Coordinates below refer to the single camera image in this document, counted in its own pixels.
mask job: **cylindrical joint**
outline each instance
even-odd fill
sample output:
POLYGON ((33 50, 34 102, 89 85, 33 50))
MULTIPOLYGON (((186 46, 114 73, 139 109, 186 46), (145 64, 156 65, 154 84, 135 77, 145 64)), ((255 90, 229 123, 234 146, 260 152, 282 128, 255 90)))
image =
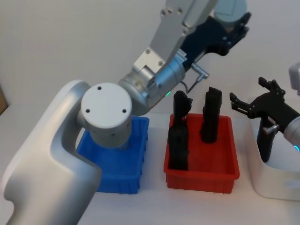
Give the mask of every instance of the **cylindrical joint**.
POLYGON ((169 65, 158 75, 150 86, 139 82, 135 74, 128 74, 119 81, 132 99, 132 114, 136 116, 144 115, 153 108, 169 91, 171 91, 185 76, 184 67, 179 59, 175 57, 169 65))
POLYGON ((300 147, 300 116, 286 127, 284 137, 294 146, 300 147))
POLYGON ((101 83, 84 94, 77 123, 90 132, 95 143, 115 148, 130 136, 131 110, 130 96, 122 87, 101 83))
POLYGON ((246 12, 246 0, 219 0, 215 6, 214 17, 225 29, 231 30, 246 12))

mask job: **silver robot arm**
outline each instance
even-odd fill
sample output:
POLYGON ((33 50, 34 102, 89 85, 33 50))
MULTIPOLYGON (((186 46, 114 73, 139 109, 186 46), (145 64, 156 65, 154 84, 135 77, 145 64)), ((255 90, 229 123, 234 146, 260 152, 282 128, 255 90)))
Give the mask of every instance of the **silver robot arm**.
POLYGON ((185 76, 180 46, 209 16, 217 0, 168 0, 150 44, 119 85, 67 84, 8 165, 5 199, 14 212, 8 225, 75 225, 101 180, 101 170, 75 151, 81 128, 106 147, 122 145, 131 115, 154 107, 185 76))

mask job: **plastic bin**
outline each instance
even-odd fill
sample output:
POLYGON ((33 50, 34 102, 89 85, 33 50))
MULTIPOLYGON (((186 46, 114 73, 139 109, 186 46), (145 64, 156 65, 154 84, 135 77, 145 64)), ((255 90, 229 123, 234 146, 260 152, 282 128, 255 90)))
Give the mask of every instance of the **plastic bin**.
POLYGON ((231 119, 220 116, 217 141, 204 143, 200 129, 202 114, 188 114, 189 132, 188 171, 171 170, 169 165, 169 146, 165 152, 164 172, 168 188, 231 193, 234 181, 240 177, 235 151, 231 119))
POLYGON ((148 139, 149 119, 132 118, 132 132, 128 149, 107 149, 93 142, 85 131, 77 152, 102 169, 102 179, 98 192, 137 194, 148 139))

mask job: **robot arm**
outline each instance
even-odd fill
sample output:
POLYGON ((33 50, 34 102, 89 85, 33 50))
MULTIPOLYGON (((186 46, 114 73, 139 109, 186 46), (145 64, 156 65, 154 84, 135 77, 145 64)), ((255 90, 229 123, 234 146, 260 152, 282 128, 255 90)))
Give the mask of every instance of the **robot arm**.
POLYGON ((147 113, 190 68, 202 74, 195 62, 205 53, 226 55, 247 33, 247 18, 225 32, 212 18, 207 20, 216 2, 168 0, 150 46, 119 85, 90 87, 74 81, 57 94, 4 173, 4 197, 14 204, 9 225, 78 223, 101 179, 100 168, 76 153, 80 129, 86 128, 102 146, 121 146, 130 136, 132 114, 147 113), (187 40, 202 42, 206 34, 217 39, 206 38, 195 48, 187 45, 187 40))
POLYGON ((263 162, 267 162, 278 131, 283 133, 292 145, 300 145, 300 114, 285 103, 285 91, 275 80, 267 82, 260 77, 258 83, 269 92, 257 97, 250 104, 242 102, 233 93, 230 93, 230 100, 232 109, 250 119, 261 118, 257 145, 263 162))

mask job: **black plastic part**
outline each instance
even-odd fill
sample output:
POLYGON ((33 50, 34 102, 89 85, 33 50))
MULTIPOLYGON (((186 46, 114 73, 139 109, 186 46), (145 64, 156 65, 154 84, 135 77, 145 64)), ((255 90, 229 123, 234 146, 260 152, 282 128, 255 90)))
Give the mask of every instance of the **black plastic part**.
POLYGON ((197 26, 196 30, 187 36, 180 47, 187 54, 187 60, 183 63, 185 71, 207 53, 227 55, 229 50, 246 36, 249 28, 245 25, 250 17, 251 13, 246 13, 228 33, 216 19, 209 16, 206 22, 197 26))
POLYGON ((174 94, 174 121, 168 133, 170 169, 188 170, 188 126, 185 117, 192 108, 192 101, 181 90, 174 94))
POLYGON ((222 92, 210 87, 205 95, 203 124, 200 131, 202 141, 205 143, 214 143, 217 140, 221 105, 222 92))
POLYGON ((258 83, 269 92, 257 97, 250 104, 242 102, 233 93, 230 93, 230 100, 232 109, 247 115, 250 119, 261 118, 256 141, 262 161, 267 162, 270 158, 274 137, 278 131, 267 135, 263 132, 263 128, 277 124, 279 131, 284 133, 290 122, 300 114, 285 103, 285 90, 280 88, 276 80, 266 81, 260 77, 258 83))
POLYGON ((188 170, 188 128, 186 124, 169 128, 168 143, 169 168, 188 170))
POLYGON ((232 109, 247 115, 250 119, 270 117, 279 125, 279 131, 284 133, 289 123, 300 114, 285 103, 285 90, 280 88, 276 80, 267 82, 260 77, 258 83, 269 92, 257 97, 250 104, 242 102, 230 93, 232 109))
POLYGON ((193 100, 188 98, 187 95, 179 90, 174 94, 173 100, 173 113, 174 113, 174 125, 179 125, 184 120, 184 117, 192 108, 193 100))
POLYGON ((265 134, 263 128, 270 128, 273 125, 274 124, 271 121, 269 121, 268 118, 261 118, 256 141, 259 153, 264 163, 268 162, 270 158, 273 141, 277 132, 265 134))

